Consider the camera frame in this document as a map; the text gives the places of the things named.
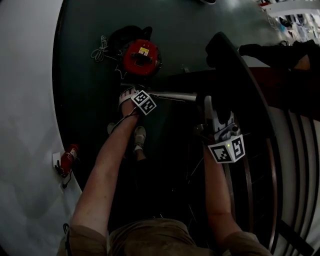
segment black object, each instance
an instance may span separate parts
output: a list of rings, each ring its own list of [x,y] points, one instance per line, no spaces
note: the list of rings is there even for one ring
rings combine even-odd
[[[66,234],[68,232],[69,225],[67,223],[63,224],[63,232]]]
[[[71,181],[71,174],[72,174],[72,170],[70,172],[70,178],[66,183],[62,183],[62,188],[65,189],[68,186],[68,183]]]
[[[305,24],[304,16],[302,14],[298,14],[297,17],[298,17],[298,21],[300,22],[300,25],[301,26],[304,25]]]
[[[241,56],[256,58],[271,68],[293,69],[299,60],[307,54],[307,50],[305,47],[246,44],[240,46],[239,53]]]
[[[304,241],[291,227],[283,220],[279,223],[279,233],[303,256],[311,256],[313,249],[306,241]]]
[[[269,108],[248,66],[222,32],[206,46],[207,64],[218,71],[217,83],[207,86],[207,95],[214,97],[217,112],[233,111],[243,134],[259,133],[275,136]]]
[[[310,70],[318,72],[320,68],[320,46],[315,43],[314,40],[308,40],[306,42],[295,41],[293,43],[294,49],[298,52],[308,55],[310,61]]]
[[[280,20],[280,23],[282,26],[284,26],[286,28],[292,28],[292,24],[289,21],[287,21],[281,17],[279,18],[279,20]]]
[[[281,222],[281,216],[282,216],[282,209],[283,209],[283,179],[282,179],[282,169],[281,169],[281,159],[280,159],[280,153],[279,153],[279,147],[277,138],[271,138],[270,139],[272,151],[273,151],[273,157],[274,157],[274,163],[275,163],[275,169],[276,169],[276,185],[277,185],[277,214],[276,214],[276,226],[275,226],[275,233],[274,233],[274,240],[273,244],[271,246],[271,254],[273,255],[275,253],[278,238],[279,238],[279,225],[278,223]]]

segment shoe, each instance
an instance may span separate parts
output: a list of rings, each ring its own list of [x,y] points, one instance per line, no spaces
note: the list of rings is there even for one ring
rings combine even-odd
[[[216,3],[216,0],[200,0],[200,1],[207,5],[214,5]]]
[[[111,122],[111,123],[108,124],[106,130],[107,130],[109,135],[111,134],[111,132],[114,129],[114,127],[115,127],[115,123],[114,122]]]
[[[146,129],[143,126],[138,126],[134,131],[134,151],[136,151],[137,146],[143,149],[145,140]]]

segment white cable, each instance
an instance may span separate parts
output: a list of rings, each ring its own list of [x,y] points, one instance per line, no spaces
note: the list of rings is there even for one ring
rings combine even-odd
[[[119,122],[117,122],[114,127],[112,128],[110,134],[112,134],[112,132],[114,131],[114,129],[123,121],[125,120],[126,118],[130,117],[132,115],[132,113],[138,108],[138,106],[136,106],[131,112],[130,114],[126,115],[125,117],[123,117]]]
[[[121,93],[121,94],[120,94],[120,97],[122,96],[122,94],[125,94],[127,91],[131,92],[131,89],[133,89],[134,93],[137,92],[135,86],[133,85],[133,86],[129,87],[128,89],[126,89],[123,93]]]
[[[126,76],[127,72],[125,72],[125,73],[124,73],[124,76],[122,77],[122,72],[121,72],[121,70],[118,69],[118,65],[116,65],[114,71],[119,71],[119,72],[120,72],[120,77],[121,77],[121,79],[122,79],[122,80],[125,79],[125,76]]]
[[[116,58],[105,55],[105,53],[108,52],[107,48],[108,48],[108,38],[105,37],[104,35],[102,35],[101,36],[101,45],[98,49],[95,49],[91,53],[91,58],[94,59],[96,62],[102,62],[104,60],[104,57],[118,61]]]
[[[198,163],[198,164],[196,165],[196,167],[194,168],[193,172],[192,172],[191,175],[190,175],[188,184],[190,183],[191,176],[195,173],[196,169],[198,168],[198,166],[200,165],[200,163],[202,162],[203,159],[204,159],[204,158],[202,157],[201,160],[199,161],[199,163]]]

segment metal bar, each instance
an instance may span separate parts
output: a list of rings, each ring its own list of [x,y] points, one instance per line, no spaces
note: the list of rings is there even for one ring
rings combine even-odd
[[[260,216],[255,222],[254,224],[256,224],[257,222],[259,222],[260,220],[262,220],[265,216],[266,216],[266,212],[264,214],[262,214],[262,216]]]
[[[246,189],[248,192],[248,205],[249,205],[249,232],[253,233],[254,231],[254,198],[252,194],[252,182],[251,182],[251,173],[249,168],[248,158],[245,155],[242,158],[245,172],[246,180]]]
[[[313,206],[312,206],[312,210],[311,210],[310,222],[306,228],[306,232],[303,237],[304,240],[307,239],[308,234],[311,229],[312,222],[314,220],[316,206],[317,206],[317,202],[318,202],[319,178],[320,178],[319,147],[318,147],[317,133],[316,133],[314,120],[309,118],[309,121],[310,121],[310,125],[311,125],[311,130],[312,130],[312,137],[313,137],[313,143],[314,143],[314,153],[315,153],[315,191],[314,191],[314,201],[313,201]]]
[[[234,195],[234,188],[232,186],[232,179],[230,173],[230,167],[228,163],[223,164],[224,174],[226,183],[228,185],[229,194],[230,194],[230,201],[231,201],[231,213],[234,221],[236,221],[236,207],[235,207],[235,195]]]
[[[278,214],[278,185],[277,185],[275,157],[274,157],[274,152],[271,145],[271,140],[269,138],[266,139],[266,145],[267,145],[268,153],[270,157],[272,190],[273,190],[273,220],[272,220],[271,236],[270,236],[270,241],[268,246],[268,250],[271,251],[272,246],[274,244],[274,240],[275,240],[277,217],[278,217],[277,215]]]
[[[261,181],[265,177],[266,177],[266,175],[262,175],[260,178],[256,179],[254,182],[252,182],[252,185],[257,183],[257,182],[259,182],[259,181]]]
[[[303,203],[303,211],[302,211],[302,217],[298,228],[298,236],[301,236],[301,231],[304,226],[304,222],[306,219],[307,214],[307,207],[308,207],[308,199],[309,199],[309,179],[310,179],[310,173],[309,173],[309,156],[308,156],[308,148],[307,148],[307,141],[306,141],[306,135],[304,126],[302,124],[301,116],[299,114],[295,114],[296,119],[298,121],[299,130],[302,138],[302,146],[303,146],[303,152],[304,152],[304,165],[305,165],[305,192],[304,192],[304,203]],[[295,251],[295,244],[293,244],[293,248],[291,250],[290,256]]]
[[[299,200],[300,200],[300,162],[299,162],[298,146],[297,146],[297,141],[295,137],[295,131],[291,122],[289,111],[285,110],[284,115],[285,115],[285,119],[288,124],[289,132],[290,132],[290,137],[291,137],[292,146],[293,146],[294,163],[295,163],[296,191],[295,191],[294,213],[293,213],[293,221],[292,221],[293,229],[294,229],[295,223],[297,221]],[[289,241],[287,241],[285,250],[283,252],[283,256],[286,256],[289,249],[289,245],[290,243]]]
[[[160,92],[160,91],[146,91],[149,95],[155,96],[156,98],[162,98],[166,100],[178,100],[186,102],[195,102],[197,94],[193,93],[183,93],[183,92]]]

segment sneaker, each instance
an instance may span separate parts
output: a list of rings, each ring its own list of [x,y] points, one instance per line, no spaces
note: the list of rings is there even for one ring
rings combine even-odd
[[[200,0],[200,1],[207,5],[214,5],[216,3],[216,0]]]
[[[134,131],[134,148],[139,146],[141,149],[144,148],[146,140],[146,129],[143,126],[138,126]]]

